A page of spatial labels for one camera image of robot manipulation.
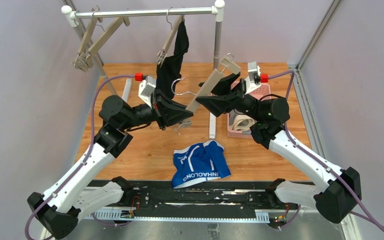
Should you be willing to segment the grey white underwear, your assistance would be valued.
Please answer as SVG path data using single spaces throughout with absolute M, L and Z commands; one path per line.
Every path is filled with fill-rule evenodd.
M 232 131 L 249 131 L 250 127 L 254 125 L 256 121 L 244 114 L 236 115 L 233 118 L 232 123 L 229 125 L 229 129 Z

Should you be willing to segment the beige hanger with blue underwear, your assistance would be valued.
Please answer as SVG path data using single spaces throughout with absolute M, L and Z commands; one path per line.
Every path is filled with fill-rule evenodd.
M 186 110 L 193 114 L 200 107 L 200 103 L 197 102 L 197 97 L 207 97 L 210 95 L 214 87 L 225 76 L 224 71 L 228 70 L 232 74 L 238 74 L 241 72 L 241 67 L 234 62 L 234 55 L 231 53 L 226 54 L 219 64 L 216 65 L 212 73 L 208 76 L 206 81 L 200 87 L 199 91 L 195 94 L 191 102 L 186 106 Z

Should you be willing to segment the black underwear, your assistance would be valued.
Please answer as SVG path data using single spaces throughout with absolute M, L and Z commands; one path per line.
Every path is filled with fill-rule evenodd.
M 174 98 L 172 92 L 172 84 L 175 80 L 180 79 L 181 67 L 184 55 L 189 50 L 189 37 L 185 21 L 182 20 L 178 26 L 173 55 L 166 57 L 162 66 L 156 67 L 156 90 L 161 90 L 169 99 Z

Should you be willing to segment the beige hanger with black underwear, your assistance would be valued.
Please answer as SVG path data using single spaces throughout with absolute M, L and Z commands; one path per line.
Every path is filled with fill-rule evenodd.
M 178 32 L 178 29 L 179 29 L 179 25 L 180 23 L 184 20 L 184 15 L 179 15 L 175 22 L 172 23 L 168 20 L 168 15 L 170 13 L 170 10 L 172 9 L 172 7 L 170 7 L 168 10 L 167 10 L 167 13 L 166 13 L 166 22 L 170 24 L 170 33 L 168 35 L 168 38 L 166 39 L 166 41 L 164 42 L 161 50 L 159 51 L 159 53 L 157 54 L 157 66 L 161 67 L 167 57 L 167 53 L 168 53 L 168 50 Z

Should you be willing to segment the blue underwear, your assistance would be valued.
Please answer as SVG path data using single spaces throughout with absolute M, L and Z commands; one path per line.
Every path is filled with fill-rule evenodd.
M 187 188 L 231 176 L 224 151 L 224 146 L 213 139 L 174 150 L 176 172 L 171 180 L 172 188 Z

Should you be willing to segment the beige clip hanger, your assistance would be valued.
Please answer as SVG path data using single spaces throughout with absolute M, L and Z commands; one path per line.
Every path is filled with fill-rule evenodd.
M 103 45 L 109 40 L 109 38 L 116 32 L 116 30 L 124 24 L 125 26 L 130 25 L 130 20 L 126 16 L 116 18 L 101 34 L 96 42 L 94 42 L 85 52 L 84 63 L 88 69 L 91 69 L 93 64 L 93 58 Z

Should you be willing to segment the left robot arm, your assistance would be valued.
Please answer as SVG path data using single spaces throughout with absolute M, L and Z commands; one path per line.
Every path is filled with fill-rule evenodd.
M 99 116 L 103 125 L 82 158 L 50 188 L 42 193 L 33 192 L 27 198 L 31 218 L 38 220 L 53 239 L 67 237 L 84 217 L 121 201 L 131 192 L 132 186 L 118 176 L 105 186 L 83 194 L 95 176 L 126 149 L 133 138 L 131 131 L 153 122 L 164 130 L 192 117 L 193 112 L 155 90 L 149 103 L 133 107 L 117 95 L 108 96 Z

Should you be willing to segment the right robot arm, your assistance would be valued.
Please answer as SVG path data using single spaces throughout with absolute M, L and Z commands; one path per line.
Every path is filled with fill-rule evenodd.
M 250 127 L 252 139 L 288 160 L 312 181 L 307 185 L 283 178 L 274 180 L 265 190 L 269 204 L 315 208 L 326 220 L 339 224 L 361 202 L 358 171 L 329 162 L 292 135 L 287 127 L 290 108 L 286 97 L 267 94 L 256 98 L 247 92 L 249 83 L 244 79 L 234 87 L 232 83 L 223 81 L 212 96 L 195 100 L 216 117 L 237 111 L 255 120 Z

